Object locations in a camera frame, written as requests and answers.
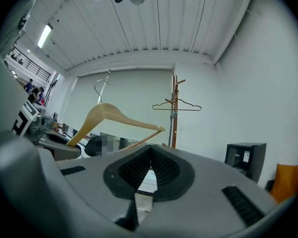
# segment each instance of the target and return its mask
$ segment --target wooden coat stand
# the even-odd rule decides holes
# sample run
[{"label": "wooden coat stand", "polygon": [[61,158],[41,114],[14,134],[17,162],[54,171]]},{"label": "wooden coat stand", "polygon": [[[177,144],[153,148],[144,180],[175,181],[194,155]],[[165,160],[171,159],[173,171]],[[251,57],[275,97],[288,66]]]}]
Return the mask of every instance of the wooden coat stand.
[{"label": "wooden coat stand", "polygon": [[[183,83],[185,81],[185,79],[181,80],[178,82],[178,76],[173,76],[173,96],[172,98],[173,99],[176,99],[174,102],[173,102],[173,110],[172,112],[175,112],[176,110],[178,110],[178,85]],[[172,144],[171,144],[171,147],[172,148],[175,148],[175,144],[176,144],[176,140],[177,140],[177,127],[178,127],[178,115],[176,115],[174,118],[173,118],[173,126],[172,126]]]}]

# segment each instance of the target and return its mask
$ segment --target roller shade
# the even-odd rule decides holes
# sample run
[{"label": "roller shade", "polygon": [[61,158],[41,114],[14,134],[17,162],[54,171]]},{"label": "roller shade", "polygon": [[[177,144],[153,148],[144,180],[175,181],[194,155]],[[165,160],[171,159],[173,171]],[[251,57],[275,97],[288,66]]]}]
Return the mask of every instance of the roller shade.
[{"label": "roller shade", "polygon": [[[97,104],[98,95],[94,83],[105,80],[108,73],[79,78],[71,92],[65,111],[64,123],[79,130],[88,112]],[[153,110],[154,104],[171,98],[172,71],[170,70],[128,70],[111,72],[102,94],[102,102],[115,105],[131,119],[160,125],[165,132],[150,139],[151,143],[168,143],[170,129],[170,111]],[[101,91],[103,82],[96,89]],[[102,121],[93,132],[103,132],[126,139],[141,140],[154,133],[153,130],[138,128],[115,121]]]}]

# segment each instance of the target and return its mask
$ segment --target fluorescent light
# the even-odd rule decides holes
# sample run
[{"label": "fluorescent light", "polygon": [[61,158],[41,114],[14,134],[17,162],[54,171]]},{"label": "fluorescent light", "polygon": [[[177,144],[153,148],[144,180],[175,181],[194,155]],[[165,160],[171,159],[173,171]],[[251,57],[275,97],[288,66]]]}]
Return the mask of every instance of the fluorescent light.
[{"label": "fluorescent light", "polygon": [[44,30],[43,30],[43,33],[40,37],[40,40],[38,42],[38,47],[39,48],[42,48],[43,47],[43,44],[45,43],[46,39],[48,38],[50,32],[52,31],[52,27],[50,25],[46,25]]}]

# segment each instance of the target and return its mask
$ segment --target orange cushion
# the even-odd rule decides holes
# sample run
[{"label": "orange cushion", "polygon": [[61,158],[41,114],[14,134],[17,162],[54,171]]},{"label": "orange cushion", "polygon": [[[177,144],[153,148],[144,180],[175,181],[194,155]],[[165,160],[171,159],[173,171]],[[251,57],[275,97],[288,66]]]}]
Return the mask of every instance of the orange cushion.
[{"label": "orange cushion", "polygon": [[298,194],[298,166],[277,164],[276,177],[270,193],[278,203]]}]

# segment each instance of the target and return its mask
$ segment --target person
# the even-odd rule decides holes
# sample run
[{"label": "person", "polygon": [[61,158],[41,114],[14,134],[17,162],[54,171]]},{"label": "person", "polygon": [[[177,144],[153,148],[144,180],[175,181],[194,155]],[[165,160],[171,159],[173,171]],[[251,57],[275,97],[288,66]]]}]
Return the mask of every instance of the person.
[{"label": "person", "polygon": [[29,91],[29,95],[32,93],[32,90],[35,89],[35,88],[36,88],[36,86],[33,85],[32,88],[31,88],[30,91]]},{"label": "person", "polygon": [[41,93],[39,95],[39,100],[37,101],[39,104],[41,104],[42,100],[43,100],[43,93],[44,93],[44,88],[40,87],[41,89]]},{"label": "person", "polygon": [[28,100],[31,104],[33,104],[34,102],[38,101],[40,98],[40,93],[42,92],[42,87],[40,88],[34,88],[32,90],[32,93],[29,95]]},{"label": "person", "polygon": [[30,78],[30,81],[27,82],[27,84],[23,87],[23,89],[24,89],[27,93],[29,93],[30,90],[31,90],[32,87],[33,87],[32,82],[33,82],[33,80],[32,80],[32,78]]}]

